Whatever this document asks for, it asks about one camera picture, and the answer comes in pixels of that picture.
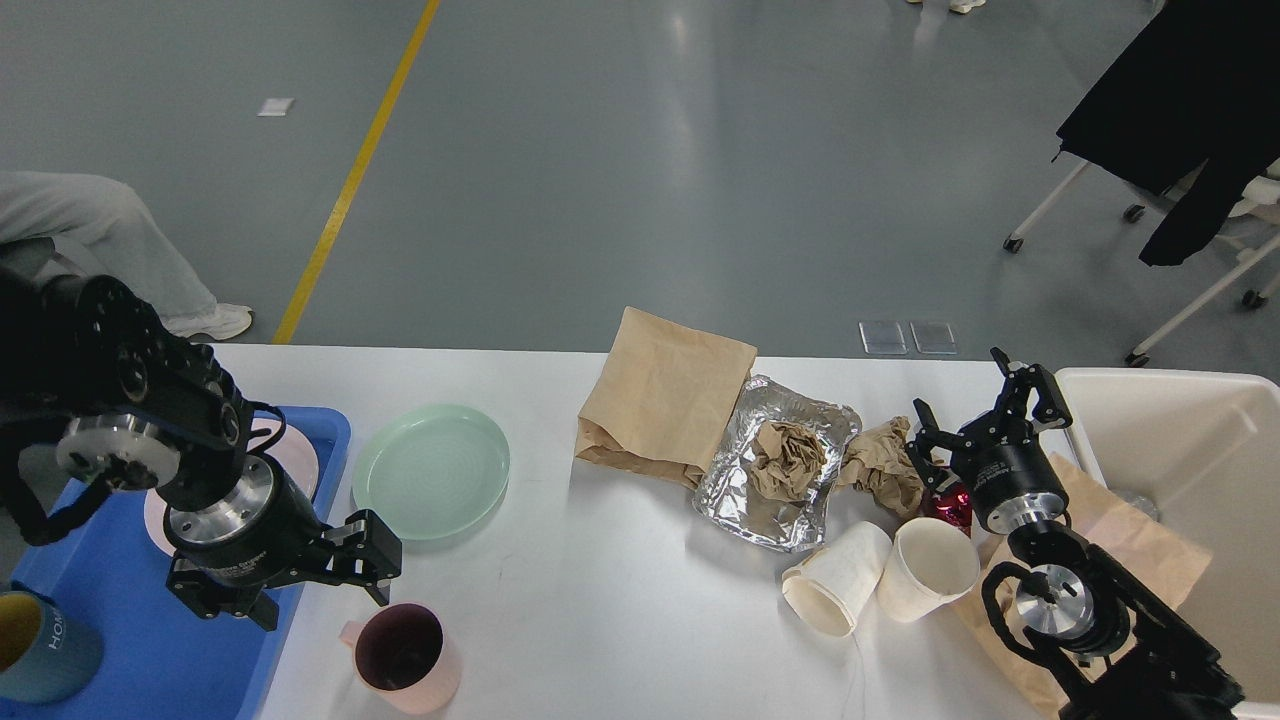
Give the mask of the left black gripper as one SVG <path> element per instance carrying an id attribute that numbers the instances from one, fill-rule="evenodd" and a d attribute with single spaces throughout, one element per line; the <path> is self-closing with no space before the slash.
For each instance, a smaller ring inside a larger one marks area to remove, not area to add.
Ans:
<path id="1" fill-rule="evenodd" d="M 356 585 L 390 605 L 403 543 L 371 509 L 326 527 L 310 500 L 269 455 L 250 454 L 238 482 L 200 510 L 169 507 L 165 536 L 175 552 L 166 588 L 196 618 L 223 614 L 274 632 L 279 606 L 265 588 L 294 582 Z"/>

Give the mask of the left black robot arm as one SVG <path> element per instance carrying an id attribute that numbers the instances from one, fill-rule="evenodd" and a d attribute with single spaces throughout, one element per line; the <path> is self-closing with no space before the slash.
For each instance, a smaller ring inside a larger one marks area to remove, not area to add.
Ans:
<path id="1" fill-rule="evenodd" d="M 166 588 L 196 616 L 271 632 L 268 591 L 357 585 L 379 606 L 402 543 L 369 509 L 339 527 L 270 454 L 257 413 L 209 345 L 168 332 L 110 275 L 42 284 L 4 268 L 3 505 L 32 546 L 83 527 L 114 495 L 154 491 L 174 551 Z"/>

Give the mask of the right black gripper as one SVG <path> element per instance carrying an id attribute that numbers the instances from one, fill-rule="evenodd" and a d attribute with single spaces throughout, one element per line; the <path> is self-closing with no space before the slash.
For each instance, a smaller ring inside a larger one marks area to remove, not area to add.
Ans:
<path id="1" fill-rule="evenodd" d="M 989 352 L 1004 375 L 995 415 L 975 418 L 957 434 L 940 427 L 925 400 L 914 398 L 920 427 L 905 450 L 927 489 L 946 493 L 961 482 L 980 527 L 1007 536 L 1066 512 L 1069 493 L 1041 447 L 1039 433 L 1064 430 L 1074 418 L 1052 372 L 1015 361 L 1000 347 Z M 938 448 L 952 452 L 952 470 L 937 462 Z"/>

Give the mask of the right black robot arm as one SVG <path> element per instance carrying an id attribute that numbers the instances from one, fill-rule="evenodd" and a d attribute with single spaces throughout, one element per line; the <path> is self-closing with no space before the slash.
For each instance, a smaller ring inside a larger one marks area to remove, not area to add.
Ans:
<path id="1" fill-rule="evenodd" d="M 1069 495 L 1038 434 L 1073 416 L 1053 374 L 991 356 L 995 405 L 957 432 L 916 398 L 906 452 L 928 489 L 960 486 L 979 525 L 1012 559 L 986 573 L 980 601 L 1006 650 L 1047 670 L 1061 719 L 1230 719 L 1245 698 L 1221 653 L 1101 546 L 1074 532 Z"/>

